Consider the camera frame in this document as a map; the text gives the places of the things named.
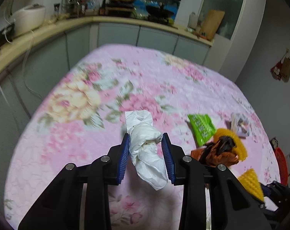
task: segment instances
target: green snack package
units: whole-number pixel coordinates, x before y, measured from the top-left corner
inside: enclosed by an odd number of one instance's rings
[[[213,125],[208,114],[188,114],[198,146],[203,146],[215,133],[216,128]]]

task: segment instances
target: kitchen counter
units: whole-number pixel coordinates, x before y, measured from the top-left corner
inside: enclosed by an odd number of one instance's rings
[[[44,42],[45,40],[51,38],[52,36],[55,36],[66,30],[72,29],[74,27],[79,27],[84,24],[99,23],[99,22],[133,24],[133,25],[138,25],[138,26],[150,27],[150,28],[163,30],[170,33],[175,33],[179,36],[183,36],[188,39],[206,44],[209,47],[213,45],[213,42],[207,41],[202,38],[198,38],[192,33],[185,31],[184,27],[180,27],[178,25],[175,25],[175,27],[171,27],[171,26],[166,26],[166,25],[144,21],[144,20],[120,18],[120,17],[108,17],[108,16],[83,17],[83,18],[78,18],[78,19],[59,21],[59,22],[56,22],[55,24],[41,26],[40,28],[34,30],[33,32],[26,33],[14,39],[12,44],[7,43],[3,45],[0,50],[0,73],[12,61],[17,59],[22,54],[24,54],[27,51],[32,41],[33,41],[32,46],[36,46],[39,43]]]

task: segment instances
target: rice cooker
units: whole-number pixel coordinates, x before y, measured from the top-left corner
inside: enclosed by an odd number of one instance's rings
[[[12,14],[9,21],[15,23],[15,36],[22,35],[42,25],[45,13],[46,7],[44,5],[32,4]]]

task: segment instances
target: white cable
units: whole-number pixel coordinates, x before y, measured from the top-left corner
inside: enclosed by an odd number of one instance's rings
[[[33,42],[34,42],[34,32],[33,32],[33,30],[31,30],[31,32],[32,32],[32,39],[31,39],[31,41],[30,41],[30,44],[29,44],[28,50],[27,50],[27,52],[26,52],[25,58],[23,59],[23,65],[22,65],[23,83],[25,84],[26,88],[27,88],[30,92],[32,92],[33,94],[38,95],[38,96],[41,98],[41,100],[43,100],[43,97],[42,97],[38,92],[32,90],[31,88],[29,88],[29,87],[27,86],[27,84],[26,84],[26,80],[25,80],[25,66],[26,66],[26,61],[27,61],[27,59],[28,59],[28,57],[29,57],[29,54],[30,54],[30,51],[31,51],[31,48],[32,48],[32,45],[33,45]]]
[[[6,31],[6,30],[4,31],[4,37],[5,37],[5,39],[7,40],[8,43],[12,44],[12,41],[9,41],[9,40],[7,39],[7,31]]]
[[[5,17],[5,12],[6,12],[6,10],[7,10],[7,8],[5,7],[5,8],[4,8],[4,11],[3,11],[3,18],[5,19],[5,21],[6,21],[8,24],[12,25],[10,22],[8,22],[8,20],[7,20],[6,17]]]
[[[7,106],[9,107],[9,109],[10,109],[10,111],[11,111],[11,114],[12,114],[12,116],[13,116],[13,118],[14,118],[15,123],[16,123],[17,131],[18,131],[18,133],[19,133],[19,135],[20,135],[20,134],[21,134],[21,131],[20,131],[20,128],[19,128],[19,125],[18,125],[17,119],[16,119],[16,117],[15,117],[15,115],[14,115],[14,111],[13,111],[12,107],[10,106],[10,104],[9,104],[9,102],[8,102],[8,100],[7,100],[7,98],[6,98],[5,94],[4,94],[4,92],[3,92],[2,88],[1,88],[1,86],[0,86],[0,92],[1,92],[1,94],[2,94],[2,96],[3,96],[3,98],[4,98],[4,100],[5,100],[5,102],[7,103]]]

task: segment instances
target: small package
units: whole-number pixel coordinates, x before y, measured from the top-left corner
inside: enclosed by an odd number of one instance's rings
[[[250,131],[248,118],[241,113],[231,113],[231,131],[239,137],[248,137]]]
[[[198,146],[203,146],[216,132],[207,114],[188,114]]]

